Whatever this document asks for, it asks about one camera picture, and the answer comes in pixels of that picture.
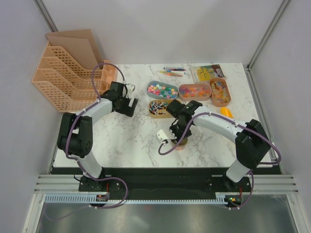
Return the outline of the pink tray of gummy candies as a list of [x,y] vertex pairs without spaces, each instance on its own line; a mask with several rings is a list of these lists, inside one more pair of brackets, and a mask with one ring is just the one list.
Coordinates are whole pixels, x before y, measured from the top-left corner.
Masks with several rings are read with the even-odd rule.
[[179,98],[182,101],[206,101],[211,96],[211,88],[206,83],[182,84],[179,87]]

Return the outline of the round gold jar lid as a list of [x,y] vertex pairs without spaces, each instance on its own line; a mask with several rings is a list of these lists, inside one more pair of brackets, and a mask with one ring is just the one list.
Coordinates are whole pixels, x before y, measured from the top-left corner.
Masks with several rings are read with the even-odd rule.
[[178,147],[184,147],[188,142],[187,138],[182,139],[182,141],[179,143],[178,140],[172,140],[172,143],[174,145],[177,145]]

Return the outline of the yellow plastic scoop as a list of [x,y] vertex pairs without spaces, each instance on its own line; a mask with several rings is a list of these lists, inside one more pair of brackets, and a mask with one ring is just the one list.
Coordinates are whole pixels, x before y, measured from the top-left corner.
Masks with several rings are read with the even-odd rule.
[[220,113],[223,116],[225,116],[225,117],[233,118],[233,115],[232,115],[231,111],[228,108],[226,108],[226,107],[221,107],[220,108]]

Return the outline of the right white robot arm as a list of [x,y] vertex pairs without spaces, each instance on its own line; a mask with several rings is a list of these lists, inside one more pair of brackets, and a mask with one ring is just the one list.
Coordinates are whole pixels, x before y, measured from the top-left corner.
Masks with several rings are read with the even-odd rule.
[[214,131],[235,143],[236,160],[221,181],[221,186],[228,191],[238,188],[241,179],[260,164],[272,147],[261,123],[255,119],[249,122],[237,121],[214,113],[194,100],[188,104],[173,100],[166,110],[175,118],[169,131],[172,132],[177,146],[183,139],[191,136],[191,126]]

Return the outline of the clear glass jar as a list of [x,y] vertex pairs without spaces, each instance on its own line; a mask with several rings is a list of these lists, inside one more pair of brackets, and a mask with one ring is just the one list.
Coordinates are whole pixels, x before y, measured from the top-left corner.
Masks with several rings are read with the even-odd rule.
[[176,146],[177,144],[177,140],[171,140],[171,145],[175,150],[183,150],[185,148],[185,146],[187,145],[188,139],[184,138],[179,144],[178,146]]

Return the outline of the tan tray of lollipops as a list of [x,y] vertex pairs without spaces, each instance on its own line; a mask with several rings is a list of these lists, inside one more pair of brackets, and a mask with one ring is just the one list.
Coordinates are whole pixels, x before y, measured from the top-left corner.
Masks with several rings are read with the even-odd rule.
[[173,101],[168,100],[152,100],[148,104],[148,112],[151,118],[172,118],[173,116],[168,113],[167,107]]

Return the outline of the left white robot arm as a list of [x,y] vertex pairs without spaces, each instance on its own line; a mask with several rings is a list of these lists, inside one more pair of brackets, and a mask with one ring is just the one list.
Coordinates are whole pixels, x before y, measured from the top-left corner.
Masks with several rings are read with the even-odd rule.
[[57,147],[69,160],[74,160],[83,172],[80,192],[101,192],[108,183],[104,169],[93,152],[93,125],[105,115],[116,112],[132,117],[138,99],[131,98],[135,85],[112,82],[110,88],[79,113],[64,113],[59,129]]

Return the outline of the grey tray of colourful candies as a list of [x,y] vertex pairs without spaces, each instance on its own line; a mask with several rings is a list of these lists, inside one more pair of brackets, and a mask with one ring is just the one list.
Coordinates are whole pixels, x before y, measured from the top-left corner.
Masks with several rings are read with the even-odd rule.
[[178,97],[179,91],[176,86],[162,83],[160,81],[151,81],[146,87],[147,95],[157,100],[171,100]]

